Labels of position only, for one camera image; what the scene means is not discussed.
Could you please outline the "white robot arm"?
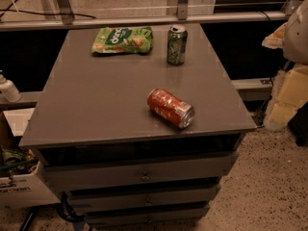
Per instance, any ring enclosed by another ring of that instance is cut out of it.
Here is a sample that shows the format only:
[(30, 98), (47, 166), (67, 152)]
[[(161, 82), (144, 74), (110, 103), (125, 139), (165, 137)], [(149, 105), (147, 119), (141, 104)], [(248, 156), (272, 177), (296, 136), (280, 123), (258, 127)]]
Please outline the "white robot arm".
[(279, 70), (273, 80), (264, 126), (277, 131), (286, 127), (308, 101), (308, 0), (299, 5), (287, 22), (265, 37), (262, 45), (281, 49), (283, 57), (295, 64), (291, 70)]

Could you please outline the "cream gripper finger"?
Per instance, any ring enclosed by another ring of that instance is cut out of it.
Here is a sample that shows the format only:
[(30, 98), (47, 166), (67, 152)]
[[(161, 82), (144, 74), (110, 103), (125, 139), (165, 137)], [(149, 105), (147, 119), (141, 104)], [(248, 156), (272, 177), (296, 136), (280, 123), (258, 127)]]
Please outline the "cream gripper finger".
[(307, 101), (308, 66), (296, 64), (289, 71), (279, 70), (273, 81), (264, 126), (271, 131), (283, 129)]
[(282, 48), (284, 45), (286, 26), (287, 23), (282, 24), (273, 33), (265, 37), (264, 40), (262, 41), (262, 45), (269, 49)]

